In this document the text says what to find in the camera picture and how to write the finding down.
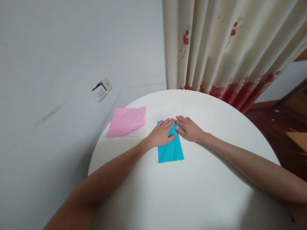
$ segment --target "person's left hand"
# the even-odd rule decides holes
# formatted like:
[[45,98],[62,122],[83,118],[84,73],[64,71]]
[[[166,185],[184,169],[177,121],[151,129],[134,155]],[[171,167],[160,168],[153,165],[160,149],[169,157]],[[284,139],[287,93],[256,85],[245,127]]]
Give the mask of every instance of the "person's left hand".
[[174,118],[167,118],[163,124],[162,122],[163,120],[159,122],[146,138],[146,142],[150,148],[167,145],[177,136],[177,134],[173,134],[169,137],[169,132],[175,124]]

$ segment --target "switch panel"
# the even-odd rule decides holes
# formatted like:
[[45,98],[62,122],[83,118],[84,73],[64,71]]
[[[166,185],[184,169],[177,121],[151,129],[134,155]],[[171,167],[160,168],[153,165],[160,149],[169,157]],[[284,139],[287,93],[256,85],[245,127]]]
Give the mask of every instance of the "switch panel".
[[92,91],[92,95],[94,96],[94,98],[96,98],[98,102],[101,102],[107,94],[108,93],[102,85],[99,85],[96,89]]
[[113,86],[111,85],[111,83],[109,82],[109,80],[107,78],[104,78],[101,80],[101,83],[103,84],[103,86],[105,87],[105,89],[110,92],[111,89],[113,89]]

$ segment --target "hand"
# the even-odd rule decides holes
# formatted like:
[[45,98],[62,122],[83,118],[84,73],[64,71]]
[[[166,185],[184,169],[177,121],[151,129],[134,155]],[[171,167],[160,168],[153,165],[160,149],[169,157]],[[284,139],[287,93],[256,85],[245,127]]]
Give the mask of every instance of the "hand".
[[173,134],[169,137],[169,132],[175,124],[174,119],[167,118],[162,124],[163,120],[152,130],[152,132],[145,139],[150,148],[164,146],[175,140],[177,134]]
[[178,125],[180,125],[183,129],[176,129],[176,131],[188,141],[191,142],[201,142],[201,138],[204,136],[205,132],[198,127],[197,124],[192,121],[189,117],[176,116],[178,120],[175,120]]

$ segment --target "blue origami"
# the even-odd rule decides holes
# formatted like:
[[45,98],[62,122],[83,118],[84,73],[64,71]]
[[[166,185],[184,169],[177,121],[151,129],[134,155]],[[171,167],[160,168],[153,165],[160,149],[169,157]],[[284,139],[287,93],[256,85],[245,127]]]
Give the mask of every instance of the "blue origami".
[[167,145],[158,147],[158,155],[159,155],[158,162],[159,163],[164,163],[168,161],[184,160],[181,143],[179,139],[179,134],[175,130],[176,128],[177,128],[177,125],[175,123],[172,130],[169,132],[169,136],[173,134],[177,134],[175,140],[171,141]]

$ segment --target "pink paper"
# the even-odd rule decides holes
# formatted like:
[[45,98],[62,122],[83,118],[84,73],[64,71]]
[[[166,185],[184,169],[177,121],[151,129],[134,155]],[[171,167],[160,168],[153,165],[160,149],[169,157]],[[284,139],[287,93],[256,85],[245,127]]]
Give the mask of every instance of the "pink paper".
[[146,107],[139,109],[114,108],[114,117],[106,137],[120,137],[145,125]]

